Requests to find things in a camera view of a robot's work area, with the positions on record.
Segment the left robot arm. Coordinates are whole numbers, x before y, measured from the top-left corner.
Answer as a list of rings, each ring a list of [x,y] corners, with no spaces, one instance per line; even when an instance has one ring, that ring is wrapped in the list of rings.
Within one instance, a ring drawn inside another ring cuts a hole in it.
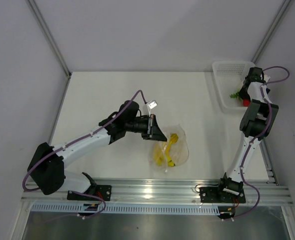
[[[166,142],[167,137],[159,128],[156,116],[151,113],[156,106],[155,100],[147,102],[144,114],[138,115],[139,104],[127,100],[118,111],[78,138],[55,146],[47,142],[40,144],[27,168],[27,175],[44,195],[70,191],[91,200],[96,195],[94,179],[86,172],[69,172],[67,167],[91,151],[122,139],[127,132],[140,134],[144,140]]]

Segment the yellow banana bunch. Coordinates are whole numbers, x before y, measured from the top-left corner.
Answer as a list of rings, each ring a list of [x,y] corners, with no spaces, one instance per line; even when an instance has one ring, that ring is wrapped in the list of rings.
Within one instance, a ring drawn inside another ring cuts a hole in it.
[[[162,142],[157,144],[152,151],[152,159],[157,166],[161,166],[163,163],[166,163],[168,167],[175,167],[176,164],[170,156],[171,146],[178,142],[178,135],[172,133],[170,135],[169,142]]]

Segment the red tomato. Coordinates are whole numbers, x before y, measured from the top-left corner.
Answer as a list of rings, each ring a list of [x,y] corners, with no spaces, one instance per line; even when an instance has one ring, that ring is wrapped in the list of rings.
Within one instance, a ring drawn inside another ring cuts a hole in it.
[[[251,101],[248,100],[248,99],[244,99],[244,100],[242,101],[242,104],[243,104],[244,107],[248,107],[248,106],[251,104]]]

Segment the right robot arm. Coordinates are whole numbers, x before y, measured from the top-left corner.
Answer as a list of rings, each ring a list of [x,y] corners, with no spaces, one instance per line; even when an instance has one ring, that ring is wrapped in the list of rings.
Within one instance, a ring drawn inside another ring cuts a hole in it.
[[[271,131],[279,106],[272,103],[268,92],[262,68],[251,67],[238,94],[242,100],[249,102],[239,125],[240,144],[232,165],[215,190],[216,197],[222,202],[242,193],[245,173],[254,151]]]

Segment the white radish with leaves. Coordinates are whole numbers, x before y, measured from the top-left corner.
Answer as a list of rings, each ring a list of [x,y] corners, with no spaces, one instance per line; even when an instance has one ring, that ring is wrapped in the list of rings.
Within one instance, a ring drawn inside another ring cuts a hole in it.
[[[230,94],[229,97],[231,99],[237,99],[239,101],[244,99],[244,80],[240,81],[239,84],[236,87],[236,90],[234,93]]]

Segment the clear zip top bag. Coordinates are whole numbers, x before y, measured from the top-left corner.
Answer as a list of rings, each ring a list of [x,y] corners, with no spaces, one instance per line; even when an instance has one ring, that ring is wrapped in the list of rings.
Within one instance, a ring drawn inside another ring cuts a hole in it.
[[[158,172],[163,171],[163,172],[167,173],[169,171],[169,169],[176,168],[176,167],[179,167],[179,166],[185,164],[189,159],[190,152],[189,152],[189,148],[188,148],[186,133],[180,124],[164,127],[162,129],[162,131],[165,134],[165,136],[167,137],[167,141],[157,141],[156,143],[154,143],[152,145],[148,161],[149,161],[149,164],[153,170],[158,171]],[[172,160],[175,163],[175,166],[168,167],[166,163],[163,163],[161,166],[158,166],[153,161],[153,156],[152,156],[153,149],[157,144],[161,145],[162,142],[168,143],[170,141],[171,134],[177,134],[177,136],[178,136],[177,143],[173,144],[171,146],[170,152],[169,152],[170,157],[172,158]]]

